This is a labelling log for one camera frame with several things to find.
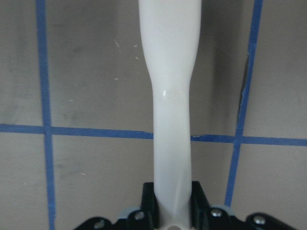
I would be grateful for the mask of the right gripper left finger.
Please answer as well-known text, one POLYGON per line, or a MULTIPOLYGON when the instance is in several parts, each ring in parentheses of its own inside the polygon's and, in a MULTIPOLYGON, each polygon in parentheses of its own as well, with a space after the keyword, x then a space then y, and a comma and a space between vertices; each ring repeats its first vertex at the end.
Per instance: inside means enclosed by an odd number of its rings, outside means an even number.
POLYGON ((140 207, 130 208, 116 223, 104 217, 89 218, 76 227, 77 230, 155 230, 158 228, 159 212, 153 182, 144 183, 140 207))

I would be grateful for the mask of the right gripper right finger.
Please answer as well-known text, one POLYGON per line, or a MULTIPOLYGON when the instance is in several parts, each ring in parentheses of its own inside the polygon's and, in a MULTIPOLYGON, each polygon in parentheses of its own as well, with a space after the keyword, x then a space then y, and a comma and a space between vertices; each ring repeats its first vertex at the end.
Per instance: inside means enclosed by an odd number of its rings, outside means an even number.
POLYGON ((256 212, 239 220, 224 207, 211 206, 200 182, 192 182, 191 221, 195 230, 293 230, 277 218, 256 212))

